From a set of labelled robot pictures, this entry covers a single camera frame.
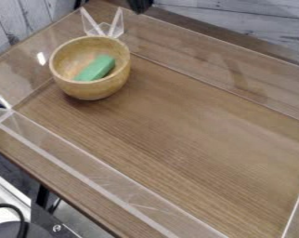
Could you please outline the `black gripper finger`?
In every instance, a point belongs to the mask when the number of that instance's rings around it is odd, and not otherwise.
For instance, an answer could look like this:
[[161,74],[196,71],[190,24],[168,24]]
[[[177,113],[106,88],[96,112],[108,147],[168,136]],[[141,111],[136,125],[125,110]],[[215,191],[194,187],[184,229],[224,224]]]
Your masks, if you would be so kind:
[[126,0],[132,11],[142,14],[153,5],[153,0]]

